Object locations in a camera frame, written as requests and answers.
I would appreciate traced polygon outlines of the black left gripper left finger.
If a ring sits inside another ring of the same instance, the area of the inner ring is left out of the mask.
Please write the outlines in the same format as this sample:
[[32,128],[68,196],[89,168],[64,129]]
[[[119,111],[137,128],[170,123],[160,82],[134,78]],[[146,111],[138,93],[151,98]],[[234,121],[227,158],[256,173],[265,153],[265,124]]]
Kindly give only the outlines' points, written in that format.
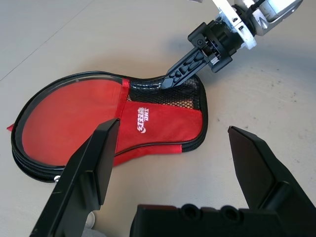
[[71,156],[38,221],[35,237],[80,237],[90,212],[104,204],[114,164],[119,119],[97,126]]

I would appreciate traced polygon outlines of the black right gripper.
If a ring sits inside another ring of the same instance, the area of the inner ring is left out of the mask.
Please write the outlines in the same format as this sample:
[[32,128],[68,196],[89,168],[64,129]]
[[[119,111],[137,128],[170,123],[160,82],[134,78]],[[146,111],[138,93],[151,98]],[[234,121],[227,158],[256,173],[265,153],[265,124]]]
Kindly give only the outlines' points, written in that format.
[[213,73],[220,71],[232,61],[232,55],[243,43],[240,35],[231,32],[223,21],[201,23],[188,35],[188,41],[195,48],[167,71],[162,89],[182,85],[206,65]]

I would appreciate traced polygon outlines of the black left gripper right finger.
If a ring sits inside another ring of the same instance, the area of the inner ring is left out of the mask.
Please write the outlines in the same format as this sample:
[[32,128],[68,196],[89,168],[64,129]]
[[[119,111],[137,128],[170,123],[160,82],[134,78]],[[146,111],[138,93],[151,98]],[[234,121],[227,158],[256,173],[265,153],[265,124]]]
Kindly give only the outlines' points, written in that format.
[[251,209],[274,211],[283,222],[315,222],[316,208],[291,172],[257,135],[228,129],[235,172]]

